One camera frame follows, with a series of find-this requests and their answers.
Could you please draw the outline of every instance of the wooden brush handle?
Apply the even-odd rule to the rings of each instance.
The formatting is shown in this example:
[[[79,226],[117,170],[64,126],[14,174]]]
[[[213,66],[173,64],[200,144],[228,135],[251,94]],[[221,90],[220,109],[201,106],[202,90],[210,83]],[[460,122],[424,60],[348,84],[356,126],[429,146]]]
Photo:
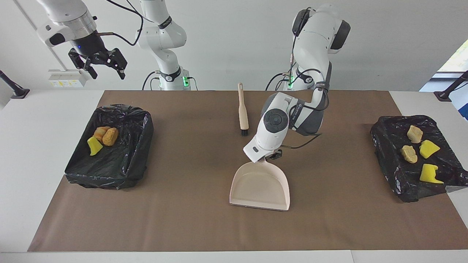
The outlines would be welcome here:
[[[241,130],[249,129],[249,119],[247,118],[247,109],[244,103],[244,86],[241,82],[237,84],[237,91],[239,91],[239,123]]]

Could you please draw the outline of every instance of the black stand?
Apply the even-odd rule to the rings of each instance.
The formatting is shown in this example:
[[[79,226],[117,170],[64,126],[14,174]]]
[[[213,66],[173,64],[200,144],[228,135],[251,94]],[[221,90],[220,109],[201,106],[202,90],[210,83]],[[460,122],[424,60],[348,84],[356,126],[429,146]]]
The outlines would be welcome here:
[[[13,90],[12,99],[24,99],[29,93],[28,88],[22,88],[20,85],[14,83],[9,77],[7,77],[3,71],[0,70],[0,79],[2,79],[10,88]]]
[[[441,102],[452,102],[448,97],[452,91],[454,91],[460,84],[468,79],[468,70],[463,73],[457,80],[455,80],[446,90],[444,91],[434,91],[436,98]]]

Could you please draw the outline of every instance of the bread roll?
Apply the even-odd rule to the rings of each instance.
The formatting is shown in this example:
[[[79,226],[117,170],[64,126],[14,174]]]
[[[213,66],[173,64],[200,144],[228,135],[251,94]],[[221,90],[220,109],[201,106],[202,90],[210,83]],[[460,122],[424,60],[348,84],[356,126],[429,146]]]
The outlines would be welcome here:
[[[118,137],[118,130],[117,128],[110,128],[102,137],[102,143],[105,146],[112,146],[116,142]]]
[[[109,126],[97,127],[96,130],[94,131],[93,136],[96,137],[98,141],[102,142],[102,137],[104,136],[104,134],[106,134],[108,129],[110,129]]]

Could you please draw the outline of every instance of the brush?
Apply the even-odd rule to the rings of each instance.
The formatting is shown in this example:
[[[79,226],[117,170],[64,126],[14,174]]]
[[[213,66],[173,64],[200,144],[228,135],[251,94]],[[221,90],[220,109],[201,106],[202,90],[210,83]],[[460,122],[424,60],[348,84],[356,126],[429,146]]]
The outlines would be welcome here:
[[[241,125],[241,135],[249,135],[249,119],[247,118],[247,109],[244,103],[244,86],[241,82],[237,84],[237,90],[239,91],[239,123]]]

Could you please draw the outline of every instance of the black cable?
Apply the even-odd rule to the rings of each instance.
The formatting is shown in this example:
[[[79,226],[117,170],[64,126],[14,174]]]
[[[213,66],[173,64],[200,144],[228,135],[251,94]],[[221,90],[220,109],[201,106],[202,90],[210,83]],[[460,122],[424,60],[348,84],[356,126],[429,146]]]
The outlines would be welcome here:
[[[330,98],[328,97],[328,90],[326,88],[323,88],[324,90],[324,93],[325,93],[325,100],[326,100],[326,103],[325,103],[325,106],[323,106],[322,109],[318,109],[318,108],[314,108],[314,107],[310,107],[310,106],[307,106],[307,105],[303,105],[304,108],[307,108],[307,109],[310,109],[310,110],[316,110],[316,111],[323,111],[323,110],[326,110],[328,108],[328,106],[330,105]],[[290,109],[289,109],[289,118],[291,119],[292,116],[291,116],[291,112],[297,107],[297,104],[296,105],[293,105]]]
[[[268,90],[268,87],[270,86],[271,82],[272,82],[276,77],[281,76],[281,75],[283,75],[283,74],[282,74],[282,73],[278,73],[278,74],[274,75],[273,78],[271,78],[271,80],[270,80],[270,81],[268,82],[268,84],[266,85],[265,91]]]
[[[302,15],[302,18],[301,18],[301,20],[299,22],[299,25],[301,25],[304,22],[305,18],[306,18],[306,12],[304,12],[304,14]],[[291,61],[289,62],[289,64],[291,65],[291,67],[289,68],[289,76],[290,76],[289,77],[289,85],[292,84],[291,83],[291,75],[293,73],[293,67],[296,64],[296,63],[294,63],[294,65],[293,65],[293,56],[294,56],[294,46],[296,45],[297,35],[298,35],[298,33],[296,32],[296,34],[294,34],[294,41],[292,42],[291,57],[290,57]]]
[[[140,13],[137,11],[137,9],[132,5],[132,3],[130,3],[129,0],[127,0],[127,3],[133,8],[133,10],[135,10],[135,12],[137,12],[138,14],[140,14]],[[151,22],[151,23],[154,23],[153,21],[151,21],[151,20],[147,19],[146,17],[144,17],[142,14],[140,14],[140,15],[141,15],[146,21]]]
[[[307,144],[309,144],[313,140],[317,139],[322,134],[321,133],[315,133],[315,134],[311,134],[311,135],[315,135],[315,136],[312,139],[310,139],[308,142],[306,142],[305,144],[303,144],[301,146],[292,147],[292,146],[288,146],[288,145],[281,145],[280,147],[288,148],[288,149],[299,149],[299,148],[302,148],[302,147],[306,146]]]
[[[281,86],[280,84],[283,82],[283,81],[288,81],[286,79],[287,76],[285,76],[282,80],[278,81],[278,83],[276,83],[276,87],[275,87],[275,91],[278,91],[279,87]]]
[[[316,69],[316,68],[309,68],[309,69],[306,69],[302,72],[300,72],[296,78],[290,83],[290,84],[293,84],[300,76],[302,76],[304,73],[306,73],[307,71],[317,71],[318,73],[322,74],[320,70]]]
[[[461,85],[460,87],[458,87],[458,88],[454,89],[453,91],[455,91],[455,90],[459,90],[459,89],[461,89],[462,87],[466,86],[467,84],[468,84],[468,82],[467,82],[467,83],[465,83],[465,84],[463,84],[463,85]]]
[[[149,81],[149,89],[150,89],[150,90],[153,90],[153,86],[151,85],[151,83],[153,82],[153,80],[159,80],[159,77],[154,77],[154,78],[150,79],[150,81]]]
[[[153,75],[154,73],[156,73],[156,71],[151,71],[151,73],[148,74],[148,76],[146,77],[145,81],[143,82],[143,86],[141,87],[141,90],[144,90],[144,89],[145,89],[146,82],[148,81],[149,77],[150,77],[151,75]]]
[[[197,80],[194,77],[187,77],[188,80],[193,80],[195,82],[195,88],[198,90]]]
[[[130,8],[124,7],[124,6],[122,6],[122,5],[119,5],[119,4],[117,4],[116,2],[114,2],[114,1],[112,1],[112,0],[106,0],[106,1],[109,2],[109,3],[111,3],[111,4],[113,4],[113,5],[116,5],[116,6],[120,7],[120,8],[122,8],[122,9],[125,9],[125,10],[127,10],[127,11],[129,11],[129,12],[132,12],[132,13],[134,13],[134,14],[137,14],[137,15],[140,17],[140,19],[141,19],[140,29],[138,30],[138,35],[137,35],[137,38],[135,39],[135,42],[134,42],[134,43],[130,43],[130,41],[128,41],[128,40],[125,39],[123,36],[121,36],[121,35],[119,35],[119,34],[117,34],[117,33],[109,32],[109,35],[119,37],[120,39],[122,39],[122,40],[124,40],[125,42],[127,42],[130,46],[136,45],[136,44],[138,43],[138,40],[140,39],[141,32],[143,31],[143,16],[142,16],[138,11],[136,11],[136,9],[135,9],[135,10],[131,10]]]

